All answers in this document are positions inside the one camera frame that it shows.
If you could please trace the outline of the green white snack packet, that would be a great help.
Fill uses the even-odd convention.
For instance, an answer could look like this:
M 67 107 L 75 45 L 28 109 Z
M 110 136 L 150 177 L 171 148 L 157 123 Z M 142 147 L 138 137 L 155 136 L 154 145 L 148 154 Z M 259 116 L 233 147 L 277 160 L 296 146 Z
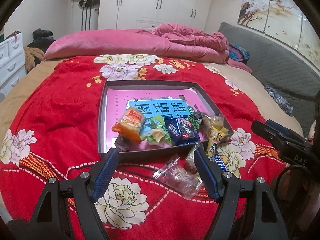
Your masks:
M 165 126 L 164 118 L 161 115 L 156 115 L 151 118 L 151 129 L 147 132 L 143 132 L 140 135 L 140 139 L 142 141 L 146 141 L 149 145 L 174 145 L 168 132 L 168 129 Z

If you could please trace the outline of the pink and blue book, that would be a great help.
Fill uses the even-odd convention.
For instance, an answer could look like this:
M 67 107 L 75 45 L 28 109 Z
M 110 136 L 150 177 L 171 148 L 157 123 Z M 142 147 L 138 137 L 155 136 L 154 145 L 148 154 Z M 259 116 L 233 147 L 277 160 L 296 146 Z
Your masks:
M 185 89 L 138 89 L 119 90 L 109 88 L 105 107 L 105 148 L 114 146 L 118 133 L 112 126 L 126 112 L 134 107 L 143 113 L 145 121 L 141 133 L 151 129 L 151 118 L 156 115 L 171 118 L 188 117 L 192 112 L 210 113 L 211 110 L 195 88 Z

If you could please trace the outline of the Snickers bar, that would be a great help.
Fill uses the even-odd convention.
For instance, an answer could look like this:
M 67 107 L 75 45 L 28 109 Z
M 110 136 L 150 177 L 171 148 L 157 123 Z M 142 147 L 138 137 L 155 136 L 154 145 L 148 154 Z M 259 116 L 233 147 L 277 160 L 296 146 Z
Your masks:
M 220 155 L 219 154 L 214 154 L 214 157 L 213 157 L 214 161 L 217 163 L 217 165 L 221 168 L 221 170 L 223 172 L 228 172 L 228 168 L 227 166 L 225 165 L 225 163 L 223 162 L 223 160 L 221 159 Z

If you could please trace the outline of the clear bag purple pastry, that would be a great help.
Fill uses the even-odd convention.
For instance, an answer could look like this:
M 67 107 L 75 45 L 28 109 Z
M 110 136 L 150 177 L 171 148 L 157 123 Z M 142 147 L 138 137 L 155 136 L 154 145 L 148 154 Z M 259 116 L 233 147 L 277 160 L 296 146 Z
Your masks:
M 200 191 L 203 182 L 198 173 L 191 174 L 185 170 L 179 160 L 179 156 L 175 154 L 152 177 L 174 189 L 185 199 L 191 199 Z

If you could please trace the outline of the pink quilt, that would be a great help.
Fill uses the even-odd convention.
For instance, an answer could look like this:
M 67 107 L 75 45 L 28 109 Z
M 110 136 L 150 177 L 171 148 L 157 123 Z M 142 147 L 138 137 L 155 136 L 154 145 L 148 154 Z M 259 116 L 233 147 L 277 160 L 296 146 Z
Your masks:
M 252 70 L 229 56 L 229 43 L 220 32 L 212 34 L 176 23 L 164 23 L 151 31 L 143 29 L 88 30 L 54 41 L 44 57 L 47 60 L 102 54 L 150 54 L 195 62 L 229 64 Z

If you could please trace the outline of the orange rice cracker packet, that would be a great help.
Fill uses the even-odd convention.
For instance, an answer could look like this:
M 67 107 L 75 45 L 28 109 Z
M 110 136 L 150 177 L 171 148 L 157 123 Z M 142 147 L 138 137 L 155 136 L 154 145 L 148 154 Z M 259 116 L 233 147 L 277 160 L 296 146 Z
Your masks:
M 145 118 L 142 112 L 129 107 L 122 117 L 112 126 L 112 131 L 128 139 L 135 144 L 142 142 L 140 130 L 143 127 Z

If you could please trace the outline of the dark clothes pile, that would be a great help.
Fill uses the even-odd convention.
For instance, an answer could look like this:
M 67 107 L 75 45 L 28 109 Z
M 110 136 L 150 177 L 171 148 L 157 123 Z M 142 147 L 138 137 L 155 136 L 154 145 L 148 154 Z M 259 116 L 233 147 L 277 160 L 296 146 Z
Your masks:
M 55 41 L 53 32 L 50 30 L 36 29 L 33 32 L 33 41 L 27 45 L 29 48 L 39 48 L 45 52 Z

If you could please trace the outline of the black silver candy wrapper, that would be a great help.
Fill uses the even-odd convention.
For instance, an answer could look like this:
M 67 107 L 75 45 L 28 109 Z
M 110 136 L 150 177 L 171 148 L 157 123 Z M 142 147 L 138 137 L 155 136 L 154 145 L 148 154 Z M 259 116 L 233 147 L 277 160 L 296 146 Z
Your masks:
M 119 152 L 128 152 L 130 150 L 130 141 L 129 139 L 118 135 L 114 145 Z

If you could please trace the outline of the clear bag brown cake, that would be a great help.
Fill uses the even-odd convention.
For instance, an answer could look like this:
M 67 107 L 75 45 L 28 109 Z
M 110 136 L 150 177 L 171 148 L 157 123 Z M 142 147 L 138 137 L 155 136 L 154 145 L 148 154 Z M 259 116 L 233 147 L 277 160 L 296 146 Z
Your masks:
M 194 162 L 194 153 L 196 150 L 201 149 L 204 150 L 203 148 L 203 143 L 202 141 L 198 141 L 189 151 L 187 157 L 185 158 L 185 169 L 190 172 L 191 174 L 195 174 L 197 172 L 197 168 L 195 166 Z

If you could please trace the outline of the white drawer cabinet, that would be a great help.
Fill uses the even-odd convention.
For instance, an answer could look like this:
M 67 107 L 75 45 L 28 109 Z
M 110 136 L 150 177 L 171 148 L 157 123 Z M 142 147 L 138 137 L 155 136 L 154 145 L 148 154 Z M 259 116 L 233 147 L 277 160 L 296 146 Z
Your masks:
M 20 31 L 1 42 L 1 101 L 26 76 L 23 38 Z

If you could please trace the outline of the tree wall painting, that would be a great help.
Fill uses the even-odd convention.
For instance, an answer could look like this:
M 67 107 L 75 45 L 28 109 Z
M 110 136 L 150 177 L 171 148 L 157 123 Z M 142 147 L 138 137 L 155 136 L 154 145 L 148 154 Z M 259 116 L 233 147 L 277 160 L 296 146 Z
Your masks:
M 238 24 L 284 43 L 319 68 L 319 37 L 293 0 L 242 0 Z

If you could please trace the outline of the yellow snack packet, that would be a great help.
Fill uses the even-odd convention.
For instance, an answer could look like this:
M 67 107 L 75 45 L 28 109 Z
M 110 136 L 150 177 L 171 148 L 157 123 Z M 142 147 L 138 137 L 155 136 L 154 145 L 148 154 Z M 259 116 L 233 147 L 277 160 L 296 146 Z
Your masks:
M 224 120 L 224 116 L 221 114 L 208 115 L 202 113 L 204 133 L 208 138 L 206 155 L 210 160 L 213 160 L 218 145 L 228 134 L 228 129 L 224 126 Z

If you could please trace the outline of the green pea snack packet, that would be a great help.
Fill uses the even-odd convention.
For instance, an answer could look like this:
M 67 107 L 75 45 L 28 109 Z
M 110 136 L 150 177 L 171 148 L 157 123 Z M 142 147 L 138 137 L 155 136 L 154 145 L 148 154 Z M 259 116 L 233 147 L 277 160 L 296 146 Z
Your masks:
M 198 131 L 203 125 L 202 113 L 194 112 L 188 116 L 187 120 L 193 125 L 193 127 Z

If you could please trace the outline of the blue purple cloth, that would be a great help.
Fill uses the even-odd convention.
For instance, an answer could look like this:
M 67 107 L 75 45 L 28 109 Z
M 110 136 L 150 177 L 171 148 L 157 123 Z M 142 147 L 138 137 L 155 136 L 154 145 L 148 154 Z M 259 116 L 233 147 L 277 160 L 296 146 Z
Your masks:
M 236 45 L 236 44 L 229 44 L 229 57 L 237 62 L 242 62 L 244 64 L 247 63 L 249 60 L 249 53 L 246 49 Z

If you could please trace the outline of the blue snack packet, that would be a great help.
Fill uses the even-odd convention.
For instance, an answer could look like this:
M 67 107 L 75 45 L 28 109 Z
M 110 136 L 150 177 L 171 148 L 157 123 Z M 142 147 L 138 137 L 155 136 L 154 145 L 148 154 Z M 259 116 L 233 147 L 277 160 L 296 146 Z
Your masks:
M 200 137 L 191 122 L 185 118 L 164 118 L 165 126 L 174 146 L 196 143 Z

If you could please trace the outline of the red floral blanket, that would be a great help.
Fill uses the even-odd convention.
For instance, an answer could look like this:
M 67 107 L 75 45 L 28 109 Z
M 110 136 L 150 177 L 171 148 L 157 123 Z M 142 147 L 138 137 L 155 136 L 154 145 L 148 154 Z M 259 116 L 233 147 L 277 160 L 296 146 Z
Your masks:
M 218 105 L 235 133 L 219 149 L 241 179 L 272 182 L 284 169 L 271 145 L 252 133 L 263 121 L 254 102 L 217 69 L 160 57 L 150 64 L 118 66 L 93 56 L 56 65 L 18 110 L 4 132 L 1 194 L 13 219 L 29 221 L 50 176 L 72 179 L 99 160 L 98 108 L 106 81 L 172 80 L 199 84 Z M 112 239 L 203 239 L 217 210 L 201 190 L 192 200 L 152 178 L 163 160 L 120 165 L 97 204 Z

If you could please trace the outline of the grey padded headboard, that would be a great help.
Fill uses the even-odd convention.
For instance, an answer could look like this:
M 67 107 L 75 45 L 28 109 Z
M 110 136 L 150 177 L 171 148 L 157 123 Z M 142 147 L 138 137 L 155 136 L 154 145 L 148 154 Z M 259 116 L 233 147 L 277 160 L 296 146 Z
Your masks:
M 293 107 L 293 116 L 304 135 L 314 122 L 314 98 L 319 91 L 319 75 L 288 49 L 252 31 L 222 22 L 219 27 L 229 43 L 247 50 L 246 66 L 263 85 L 269 85 Z

